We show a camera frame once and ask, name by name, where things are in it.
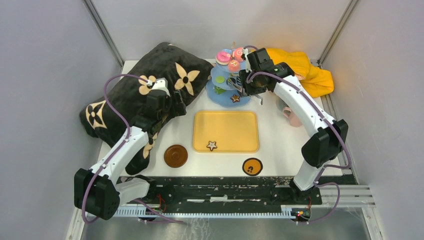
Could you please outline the metal serving tongs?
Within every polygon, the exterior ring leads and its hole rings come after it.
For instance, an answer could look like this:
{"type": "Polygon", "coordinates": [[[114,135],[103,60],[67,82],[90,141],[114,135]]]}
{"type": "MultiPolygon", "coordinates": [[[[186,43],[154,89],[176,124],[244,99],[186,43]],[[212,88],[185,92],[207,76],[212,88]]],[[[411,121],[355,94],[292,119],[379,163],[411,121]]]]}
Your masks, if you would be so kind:
{"type": "Polygon", "coordinates": [[[266,91],[265,87],[257,87],[254,86],[252,82],[247,83],[247,80],[245,78],[240,77],[241,81],[242,81],[242,87],[237,87],[233,80],[236,77],[230,77],[227,79],[227,84],[234,90],[237,91],[237,94],[241,97],[241,98],[250,98],[252,100],[254,100],[256,103],[258,103],[260,106],[263,105],[263,97],[261,96],[262,93],[264,93],[266,91]]]}

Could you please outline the black sandwich cookie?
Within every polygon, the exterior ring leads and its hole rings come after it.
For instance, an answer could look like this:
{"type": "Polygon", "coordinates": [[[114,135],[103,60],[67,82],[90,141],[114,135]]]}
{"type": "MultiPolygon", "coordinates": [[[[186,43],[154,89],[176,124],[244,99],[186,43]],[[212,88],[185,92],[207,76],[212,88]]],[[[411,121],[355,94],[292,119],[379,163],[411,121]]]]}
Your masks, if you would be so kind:
{"type": "Polygon", "coordinates": [[[241,88],[241,87],[243,86],[242,81],[241,81],[241,79],[240,79],[240,77],[239,77],[239,76],[237,76],[237,77],[233,80],[233,83],[234,83],[237,87],[239,87],[239,88],[241,88]]]}

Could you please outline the yellow black round coaster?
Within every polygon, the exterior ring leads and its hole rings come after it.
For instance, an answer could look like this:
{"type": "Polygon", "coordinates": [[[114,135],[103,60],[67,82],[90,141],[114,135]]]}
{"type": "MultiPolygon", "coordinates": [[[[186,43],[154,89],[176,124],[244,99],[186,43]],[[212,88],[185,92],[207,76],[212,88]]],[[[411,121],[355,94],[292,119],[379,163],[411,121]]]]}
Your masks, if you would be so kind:
{"type": "Polygon", "coordinates": [[[242,171],[248,176],[257,176],[263,170],[263,163],[257,158],[248,158],[242,164],[242,171]]]}

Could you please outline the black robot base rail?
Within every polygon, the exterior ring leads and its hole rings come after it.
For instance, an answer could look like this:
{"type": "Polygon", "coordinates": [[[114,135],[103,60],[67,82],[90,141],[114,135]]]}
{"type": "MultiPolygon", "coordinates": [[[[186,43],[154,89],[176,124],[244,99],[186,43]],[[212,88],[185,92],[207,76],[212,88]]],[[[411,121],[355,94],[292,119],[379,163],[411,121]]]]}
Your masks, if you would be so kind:
{"type": "Polygon", "coordinates": [[[289,176],[156,176],[141,200],[166,214],[278,213],[281,206],[322,204],[317,188],[295,194],[289,176]]]}

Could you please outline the pink round candy cake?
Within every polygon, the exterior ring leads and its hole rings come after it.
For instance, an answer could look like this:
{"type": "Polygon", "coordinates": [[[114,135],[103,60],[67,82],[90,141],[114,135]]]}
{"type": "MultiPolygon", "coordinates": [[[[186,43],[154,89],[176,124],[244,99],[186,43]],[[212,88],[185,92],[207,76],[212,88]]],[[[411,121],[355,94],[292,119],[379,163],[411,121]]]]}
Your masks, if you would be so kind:
{"type": "Polygon", "coordinates": [[[237,73],[241,69],[241,63],[235,59],[232,59],[227,64],[227,68],[231,73],[237,73]]]}

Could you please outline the green macaron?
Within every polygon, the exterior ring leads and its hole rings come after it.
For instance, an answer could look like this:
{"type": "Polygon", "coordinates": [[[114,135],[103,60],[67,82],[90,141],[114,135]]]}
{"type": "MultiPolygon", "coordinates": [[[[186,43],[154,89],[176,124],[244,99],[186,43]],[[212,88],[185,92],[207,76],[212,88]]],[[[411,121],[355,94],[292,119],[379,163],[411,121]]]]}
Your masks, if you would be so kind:
{"type": "Polygon", "coordinates": [[[223,84],[223,83],[226,82],[226,78],[222,75],[216,76],[215,82],[218,83],[218,84],[223,84]]]}

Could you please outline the star cookie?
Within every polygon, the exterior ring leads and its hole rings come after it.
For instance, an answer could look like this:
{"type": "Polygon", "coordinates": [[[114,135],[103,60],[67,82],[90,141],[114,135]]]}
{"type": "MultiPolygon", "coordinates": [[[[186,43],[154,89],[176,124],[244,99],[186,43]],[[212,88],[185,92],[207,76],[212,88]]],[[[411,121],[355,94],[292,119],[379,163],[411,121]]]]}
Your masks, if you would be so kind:
{"type": "Polygon", "coordinates": [[[231,99],[231,101],[233,103],[239,103],[240,102],[240,96],[239,95],[236,95],[236,94],[234,94],[233,96],[231,96],[230,99],[231,99]]]}
{"type": "Polygon", "coordinates": [[[217,142],[216,141],[208,141],[206,148],[210,151],[213,152],[215,149],[218,148],[217,146],[217,142]]]}

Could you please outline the yellow serving tray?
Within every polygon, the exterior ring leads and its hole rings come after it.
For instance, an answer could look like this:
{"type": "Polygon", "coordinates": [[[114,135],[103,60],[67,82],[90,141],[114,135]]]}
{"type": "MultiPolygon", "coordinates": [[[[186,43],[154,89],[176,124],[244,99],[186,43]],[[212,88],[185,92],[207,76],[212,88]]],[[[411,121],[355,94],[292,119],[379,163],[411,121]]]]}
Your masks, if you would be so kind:
{"type": "Polygon", "coordinates": [[[194,116],[192,147],[199,153],[255,153],[260,149],[258,118],[253,111],[199,111],[194,116]],[[217,149],[209,151],[208,141],[217,149]]]}

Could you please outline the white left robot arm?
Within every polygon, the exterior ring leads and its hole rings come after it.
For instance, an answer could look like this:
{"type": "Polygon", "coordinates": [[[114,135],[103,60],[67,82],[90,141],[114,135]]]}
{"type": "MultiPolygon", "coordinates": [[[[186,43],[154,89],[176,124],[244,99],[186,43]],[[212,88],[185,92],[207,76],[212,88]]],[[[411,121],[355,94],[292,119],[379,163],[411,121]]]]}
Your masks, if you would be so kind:
{"type": "Polygon", "coordinates": [[[158,191],[148,177],[137,175],[118,182],[121,173],[138,152],[148,148],[158,136],[167,117],[186,114],[186,105],[179,90],[167,92],[154,89],[147,95],[146,108],[127,126],[108,154],[90,169],[79,169],[74,175],[74,205],[96,219],[109,220],[126,203],[142,200],[149,204],[156,200],[158,191]]]}

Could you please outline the salmon swirl cake slice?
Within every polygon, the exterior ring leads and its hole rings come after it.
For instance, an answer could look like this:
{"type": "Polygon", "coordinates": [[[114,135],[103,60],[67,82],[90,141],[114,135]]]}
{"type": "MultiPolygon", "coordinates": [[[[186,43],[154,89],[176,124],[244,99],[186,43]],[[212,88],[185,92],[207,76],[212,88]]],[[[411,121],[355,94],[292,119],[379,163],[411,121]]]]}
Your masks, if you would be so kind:
{"type": "Polygon", "coordinates": [[[245,61],[245,57],[244,57],[244,48],[243,47],[239,47],[236,48],[232,51],[231,54],[232,58],[238,62],[243,62],[245,61]]]}

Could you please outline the brown round coaster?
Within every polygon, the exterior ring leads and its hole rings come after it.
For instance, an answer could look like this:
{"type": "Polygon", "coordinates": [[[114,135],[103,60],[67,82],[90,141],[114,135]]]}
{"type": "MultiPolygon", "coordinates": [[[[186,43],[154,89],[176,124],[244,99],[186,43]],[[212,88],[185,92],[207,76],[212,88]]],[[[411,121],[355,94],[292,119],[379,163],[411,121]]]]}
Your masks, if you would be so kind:
{"type": "Polygon", "coordinates": [[[188,151],[184,146],[174,144],[165,150],[163,158],[169,167],[180,168],[188,160],[188,151]]]}

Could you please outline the pink frosted donut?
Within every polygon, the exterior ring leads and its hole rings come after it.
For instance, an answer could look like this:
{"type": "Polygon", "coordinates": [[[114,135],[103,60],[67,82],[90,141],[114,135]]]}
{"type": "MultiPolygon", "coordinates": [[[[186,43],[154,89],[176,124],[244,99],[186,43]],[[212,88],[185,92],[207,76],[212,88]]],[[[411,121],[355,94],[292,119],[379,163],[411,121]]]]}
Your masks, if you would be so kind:
{"type": "Polygon", "coordinates": [[[219,65],[226,66],[232,60],[232,51],[223,49],[215,55],[215,62],[219,65]]]}

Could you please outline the green swirl roll cake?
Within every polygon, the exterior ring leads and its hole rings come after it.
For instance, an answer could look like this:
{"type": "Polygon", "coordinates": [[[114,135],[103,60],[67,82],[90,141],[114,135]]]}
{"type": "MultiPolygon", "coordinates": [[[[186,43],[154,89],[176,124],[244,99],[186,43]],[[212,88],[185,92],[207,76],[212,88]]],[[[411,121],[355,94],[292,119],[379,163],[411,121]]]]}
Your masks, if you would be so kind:
{"type": "Polygon", "coordinates": [[[225,89],[220,88],[220,87],[218,87],[218,86],[214,86],[214,87],[213,87],[213,89],[214,89],[214,92],[215,92],[215,94],[216,94],[216,95],[221,95],[221,94],[223,94],[223,93],[225,93],[225,92],[226,92],[226,90],[225,90],[225,89]]]}

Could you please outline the pink mug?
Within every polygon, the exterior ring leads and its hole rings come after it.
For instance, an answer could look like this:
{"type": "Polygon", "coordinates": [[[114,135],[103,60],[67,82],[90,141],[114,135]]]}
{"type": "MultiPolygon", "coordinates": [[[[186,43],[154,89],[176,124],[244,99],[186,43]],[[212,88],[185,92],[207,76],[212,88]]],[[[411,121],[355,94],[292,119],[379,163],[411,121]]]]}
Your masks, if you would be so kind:
{"type": "Polygon", "coordinates": [[[287,118],[289,124],[292,127],[299,128],[303,125],[300,119],[297,117],[297,115],[293,112],[293,110],[290,107],[287,107],[287,106],[284,107],[282,109],[282,113],[287,118]]]}

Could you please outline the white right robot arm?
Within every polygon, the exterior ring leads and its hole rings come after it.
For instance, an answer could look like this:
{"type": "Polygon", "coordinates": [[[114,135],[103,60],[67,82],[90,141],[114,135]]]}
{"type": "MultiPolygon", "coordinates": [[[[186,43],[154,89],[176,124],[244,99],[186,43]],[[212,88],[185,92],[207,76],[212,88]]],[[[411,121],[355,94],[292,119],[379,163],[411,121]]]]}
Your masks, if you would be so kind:
{"type": "Polygon", "coordinates": [[[325,112],[301,85],[294,70],[285,63],[275,64],[265,48],[242,49],[245,69],[239,71],[241,95],[259,97],[266,91],[283,100],[299,118],[309,140],[301,148],[303,163],[291,181],[289,199],[302,204],[309,198],[324,169],[342,151],[346,151],[348,124],[325,112]]]}

